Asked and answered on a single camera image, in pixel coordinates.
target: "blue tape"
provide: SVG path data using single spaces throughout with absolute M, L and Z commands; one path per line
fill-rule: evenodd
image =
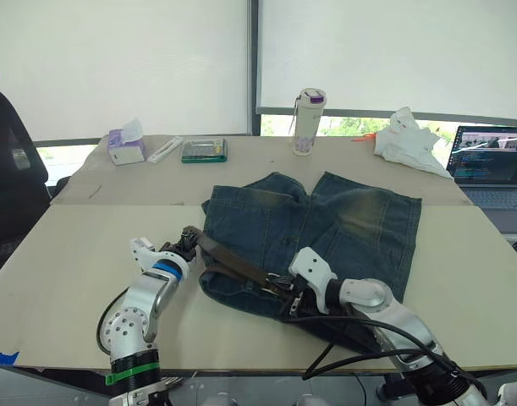
M 181 277 L 183 276 L 179 272 L 177 272 L 176 269 L 172 268 L 169 265 L 162 264 L 161 262 L 157 262 L 155 265 L 153 265 L 153 268 L 160 269 L 161 271 L 166 271 L 167 273 L 171 273 L 177 278 L 178 281 L 180 281 Z
M 6 355 L 0 353 L 0 365 L 13 365 L 15 360 L 18 358 L 19 351 L 13 355 Z

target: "laptop screen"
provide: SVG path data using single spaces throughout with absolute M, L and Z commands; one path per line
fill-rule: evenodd
M 517 186 L 517 128 L 460 126 L 447 170 L 457 184 Z

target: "green cable tie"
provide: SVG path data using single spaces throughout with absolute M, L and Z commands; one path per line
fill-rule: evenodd
M 111 385 L 122 381 L 125 378 L 128 378 L 133 375 L 138 375 L 141 372 L 145 372 L 147 370 L 154 370 L 155 368 L 160 367 L 160 363 L 157 362 L 151 362 L 150 364 L 140 365 L 136 366 L 135 368 L 130 368 L 129 370 L 124 370 L 122 372 L 117 372 L 115 374 L 110 374 L 106 376 L 106 386 L 110 387 Z

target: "laptop keyboard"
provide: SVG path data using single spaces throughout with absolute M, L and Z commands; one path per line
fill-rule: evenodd
M 517 189 L 463 189 L 472 202 L 484 209 L 517 210 Z

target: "white table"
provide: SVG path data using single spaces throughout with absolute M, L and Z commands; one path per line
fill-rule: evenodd
M 197 206 L 52 206 L 0 271 L 0 352 L 19 351 L 16 365 L 109 368 L 96 322 L 139 273 L 129 239 L 159 246 L 203 220 Z M 209 299 L 196 279 L 161 317 L 162 368 L 303 370 L 325 346 L 295 326 Z M 517 366 L 517 255 L 477 207 L 423 207 L 404 302 L 461 366 Z M 351 354 L 336 348 L 328 359 Z M 384 359 L 352 370 L 391 369 Z
M 144 137 L 150 155 L 171 137 Z M 106 153 L 107 139 L 89 155 L 54 204 L 199 205 L 214 184 L 244 186 L 281 172 L 310 193 L 325 171 L 356 182 L 423 198 L 424 205 L 472 206 L 451 179 L 385 161 L 373 155 L 374 142 L 324 137 L 310 156 L 296 156 L 286 137 L 227 137 L 225 163 L 183 164 L 180 148 L 157 164 L 138 162 L 116 167 Z

